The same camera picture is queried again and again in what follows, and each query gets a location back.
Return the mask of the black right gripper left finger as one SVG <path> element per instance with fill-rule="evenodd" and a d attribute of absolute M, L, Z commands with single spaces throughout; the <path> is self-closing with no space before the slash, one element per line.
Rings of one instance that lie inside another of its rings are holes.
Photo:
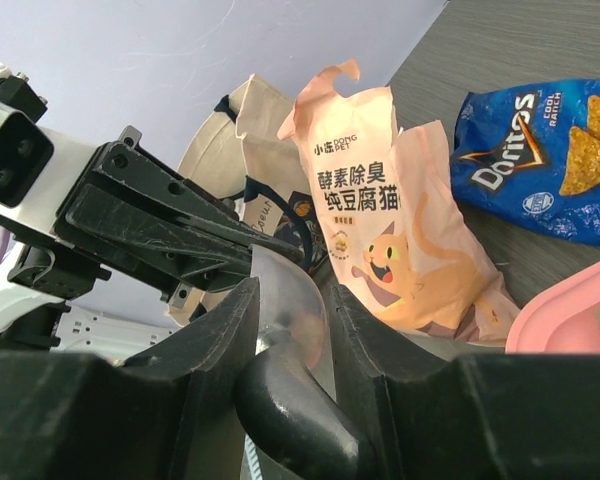
<path fill-rule="evenodd" d="M 233 403 L 254 356 L 260 285 L 120 366 L 91 354 L 0 349 L 0 479 L 236 479 Z"/>

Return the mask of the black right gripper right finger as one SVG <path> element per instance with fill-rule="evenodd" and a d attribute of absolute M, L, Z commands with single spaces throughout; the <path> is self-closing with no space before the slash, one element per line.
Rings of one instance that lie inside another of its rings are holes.
<path fill-rule="evenodd" d="M 600 479 L 600 355 L 443 360 L 332 294 L 336 397 L 360 479 Z"/>

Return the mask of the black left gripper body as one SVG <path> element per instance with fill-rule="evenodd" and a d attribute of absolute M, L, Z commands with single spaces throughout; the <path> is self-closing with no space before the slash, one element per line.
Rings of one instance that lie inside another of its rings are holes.
<path fill-rule="evenodd" d="M 140 139 L 128 126 L 95 150 L 56 212 L 56 240 L 25 247 L 10 281 L 72 300 L 118 270 L 158 289 L 163 301 L 184 303 L 190 259 L 172 204 L 185 188 Z"/>

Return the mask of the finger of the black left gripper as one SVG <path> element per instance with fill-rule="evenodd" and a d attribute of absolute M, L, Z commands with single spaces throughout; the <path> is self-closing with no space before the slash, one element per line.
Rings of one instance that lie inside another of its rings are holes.
<path fill-rule="evenodd" d="M 78 187 L 64 206 L 64 238 L 163 293 L 181 285 L 212 293 L 229 290 L 248 277 L 257 246 L 296 264 L 303 261 L 300 249 L 249 229 L 251 235 L 213 235 L 173 225 L 91 182 Z"/>
<path fill-rule="evenodd" d="M 106 143 L 93 159 L 92 173 L 117 199 L 173 225 L 213 235 L 253 233 L 220 200 L 143 149 Z"/>

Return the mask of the metal litter scoop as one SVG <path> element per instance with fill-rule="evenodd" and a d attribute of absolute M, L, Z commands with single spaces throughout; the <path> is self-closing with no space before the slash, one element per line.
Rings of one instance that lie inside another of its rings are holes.
<path fill-rule="evenodd" d="M 302 479 L 375 478 L 371 442 L 312 373 L 327 333 L 318 287 L 301 267 L 261 246 L 253 250 L 251 276 L 260 287 L 255 356 L 234 388 L 247 436 Z"/>

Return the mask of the pink cat litter bag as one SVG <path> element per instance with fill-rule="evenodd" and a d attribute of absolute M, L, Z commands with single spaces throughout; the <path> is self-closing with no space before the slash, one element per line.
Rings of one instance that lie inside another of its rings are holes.
<path fill-rule="evenodd" d="M 451 192 L 449 142 L 431 121 L 402 129 L 387 87 L 351 96 L 314 76 L 279 128 L 297 146 L 338 282 L 389 327 L 502 346 L 518 307 Z"/>

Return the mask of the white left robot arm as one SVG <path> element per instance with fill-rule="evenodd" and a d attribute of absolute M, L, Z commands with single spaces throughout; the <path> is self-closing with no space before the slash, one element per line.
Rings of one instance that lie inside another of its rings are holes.
<path fill-rule="evenodd" d="M 241 223 L 220 200 L 161 163 L 140 132 L 94 147 L 20 116 L 0 126 L 0 226 L 16 240 L 0 265 L 0 333 L 31 312 L 63 312 L 113 271 L 183 303 L 245 278 L 256 247 L 308 267 L 292 246 Z"/>

